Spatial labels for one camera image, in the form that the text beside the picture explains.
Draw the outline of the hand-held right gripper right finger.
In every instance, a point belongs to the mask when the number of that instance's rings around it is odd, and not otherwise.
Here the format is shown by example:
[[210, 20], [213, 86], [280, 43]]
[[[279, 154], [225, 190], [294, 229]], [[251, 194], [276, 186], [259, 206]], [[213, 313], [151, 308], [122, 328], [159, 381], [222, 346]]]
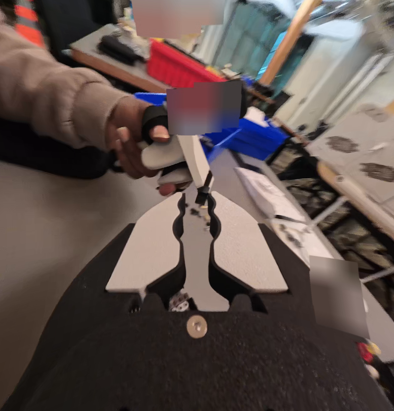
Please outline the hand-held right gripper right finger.
[[208, 213], [211, 288], [230, 305], [236, 296], [246, 295], [253, 311], [266, 311], [260, 295], [285, 293], [288, 286], [259, 223], [216, 191], [208, 196]]

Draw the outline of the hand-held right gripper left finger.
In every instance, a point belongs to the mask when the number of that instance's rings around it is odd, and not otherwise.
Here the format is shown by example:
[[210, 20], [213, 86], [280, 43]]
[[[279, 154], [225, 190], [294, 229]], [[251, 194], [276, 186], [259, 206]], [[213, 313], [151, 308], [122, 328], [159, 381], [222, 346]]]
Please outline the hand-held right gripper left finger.
[[185, 194], [175, 193], [150, 208], [134, 224], [110, 279], [108, 293], [148, 294], [160, 297], [165, 307], [185, 284]]

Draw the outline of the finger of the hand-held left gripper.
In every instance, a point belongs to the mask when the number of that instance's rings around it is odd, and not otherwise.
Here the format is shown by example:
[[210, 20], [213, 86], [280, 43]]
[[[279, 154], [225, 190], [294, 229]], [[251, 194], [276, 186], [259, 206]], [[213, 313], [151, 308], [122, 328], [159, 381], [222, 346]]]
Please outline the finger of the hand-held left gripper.
[[214, 182], [214, 177], [199, 137], [197, 135], [179, 135], [178, 141], [194, 185], [200, 192], [209, 193]]

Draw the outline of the person's left forearm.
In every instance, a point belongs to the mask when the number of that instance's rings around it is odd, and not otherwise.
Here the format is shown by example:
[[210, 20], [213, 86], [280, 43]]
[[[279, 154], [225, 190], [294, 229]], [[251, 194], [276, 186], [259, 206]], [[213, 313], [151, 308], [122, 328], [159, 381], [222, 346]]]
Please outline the person's left forearm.
[[73, 148], [107, 151], [106, 123], [136, 99], [87, 68], [71, 68], [6, 24], [0, 10], [0, 118], [29, 124]]

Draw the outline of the grey desk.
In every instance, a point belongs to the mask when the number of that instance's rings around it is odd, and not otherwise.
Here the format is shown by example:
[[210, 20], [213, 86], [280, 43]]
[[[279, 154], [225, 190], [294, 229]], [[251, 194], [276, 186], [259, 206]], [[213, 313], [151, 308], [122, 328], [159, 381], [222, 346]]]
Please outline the grey desk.
[[316, 323], [313, 276], [223, 151], [213, 191], [259, 223], [288, 291], [232, 304], [210, 286], [212, 236], [185, 194], [184, 289], [197, 311], [105, 287], [156, 179], [52, 176], [0, 162], [0, 410], [392, 410], [354, 339]]

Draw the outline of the brown edged office desk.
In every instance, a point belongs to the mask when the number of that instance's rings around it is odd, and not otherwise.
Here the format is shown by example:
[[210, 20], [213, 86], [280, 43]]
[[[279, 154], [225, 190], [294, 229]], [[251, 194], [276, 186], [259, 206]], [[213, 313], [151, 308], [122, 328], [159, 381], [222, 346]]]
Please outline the brown edged office desk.
[[145, 63], [136, 62], [133, 66], [119, 62], [98, 51], [100, 39], [117, 33], [118, 27], [107, 24], [70, 45], [71, 57], [76, 62], [97, 70], [123, 83], [150, 93], [166, 93], [171, 87], [147, 73]]

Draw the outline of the person's left hand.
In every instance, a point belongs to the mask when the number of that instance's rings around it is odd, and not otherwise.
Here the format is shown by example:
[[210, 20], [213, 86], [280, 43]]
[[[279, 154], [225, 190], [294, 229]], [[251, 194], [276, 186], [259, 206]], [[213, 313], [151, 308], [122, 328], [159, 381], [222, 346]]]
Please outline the person's left hand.
[[144, 166], [137, 145], [142, 141], [142, 119], [148, 106], [142, 100], [126, 96], [117, 102], [106, 122], [106, 147], [115, 152], [120, 167], [133, 179], [155, 177], [159, 173]]

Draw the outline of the clear plastic parts bag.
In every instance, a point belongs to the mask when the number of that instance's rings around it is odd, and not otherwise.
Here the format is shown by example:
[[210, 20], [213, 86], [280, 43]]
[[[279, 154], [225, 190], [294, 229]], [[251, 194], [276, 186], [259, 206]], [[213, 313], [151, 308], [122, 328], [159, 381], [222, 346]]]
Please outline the clear plastic parts bag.
[[297, 249], [303, 249], [302, 242], [295, 237], [285, 224], [278, 224], [279, 230], [286, 236], [286, 239]]

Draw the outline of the blue plastic bin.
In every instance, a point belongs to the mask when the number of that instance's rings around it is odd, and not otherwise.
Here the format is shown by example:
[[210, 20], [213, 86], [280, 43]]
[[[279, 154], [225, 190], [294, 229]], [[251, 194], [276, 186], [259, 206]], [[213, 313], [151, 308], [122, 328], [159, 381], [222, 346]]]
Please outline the blue plastic bin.
[[266, 115], [250, 106], [240, 82], [196, 83], [163, 93], [135, 93], [139, 100], [156, 106], [152, 110], [171, 134], [207, 137], [237, 153], [265, 160], [287, 135]]

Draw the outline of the red plastic bin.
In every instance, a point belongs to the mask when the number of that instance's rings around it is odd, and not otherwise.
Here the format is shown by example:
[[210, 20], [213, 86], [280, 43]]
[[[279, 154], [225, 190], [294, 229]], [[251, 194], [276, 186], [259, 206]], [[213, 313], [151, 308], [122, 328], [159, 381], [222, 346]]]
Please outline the red plastic bin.
[[151, 38], [147, 73], [171, 88], [191, 88], [195, 83], [225, 82], [221, 75], [165, 40]]

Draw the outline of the black pouch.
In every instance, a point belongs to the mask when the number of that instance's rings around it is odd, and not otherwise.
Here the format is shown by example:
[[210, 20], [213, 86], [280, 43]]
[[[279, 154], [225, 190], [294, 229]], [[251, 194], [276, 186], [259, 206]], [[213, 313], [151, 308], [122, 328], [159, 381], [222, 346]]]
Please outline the black pouch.
[[97, 50], [101, 54], [130, 66], [134, 66], [137, 62], [146, 63], [147, 61], [139, 51], [122, 43], [117, 36], [111, 34], [104, 35], [100, 39]]

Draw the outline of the red toy piece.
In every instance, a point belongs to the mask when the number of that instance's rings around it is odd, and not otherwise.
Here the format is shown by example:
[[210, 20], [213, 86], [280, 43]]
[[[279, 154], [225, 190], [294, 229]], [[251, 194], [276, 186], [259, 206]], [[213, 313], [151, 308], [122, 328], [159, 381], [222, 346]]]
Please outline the red toy piece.
[[379, 381], [379, 367], [381, 362], [379, 355], [381, 354], [381, 350], [375, 343], [371, 341], [358, 342], [356, 346], [369, 375], [374, 380]]

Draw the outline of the wooden column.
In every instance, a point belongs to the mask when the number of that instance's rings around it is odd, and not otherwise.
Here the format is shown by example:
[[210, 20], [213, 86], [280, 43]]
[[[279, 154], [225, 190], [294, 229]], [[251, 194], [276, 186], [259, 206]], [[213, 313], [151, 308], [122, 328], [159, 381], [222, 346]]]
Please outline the wooden column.
[[271, 85], [288, 55], [297, 43], [311, 13], [321, 4], [321, 2], [321, 0], [304, 0], [302, 2], [287, 29], [287, 33], [277, 47], [270, 63], [259, 80], [261, 85]]

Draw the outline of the orange grey striped object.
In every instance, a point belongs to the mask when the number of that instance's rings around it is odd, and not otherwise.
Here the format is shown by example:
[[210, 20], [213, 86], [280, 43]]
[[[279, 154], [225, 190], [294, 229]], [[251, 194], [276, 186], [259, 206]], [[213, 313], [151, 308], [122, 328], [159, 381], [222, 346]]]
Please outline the orange grey striped object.
[[31, 43], [46, 48], [38, 16], [34, 11], [34, 2], [32, 0], [18, 0], [15, 2], [14, 11], [17, 17], [16, 32]]

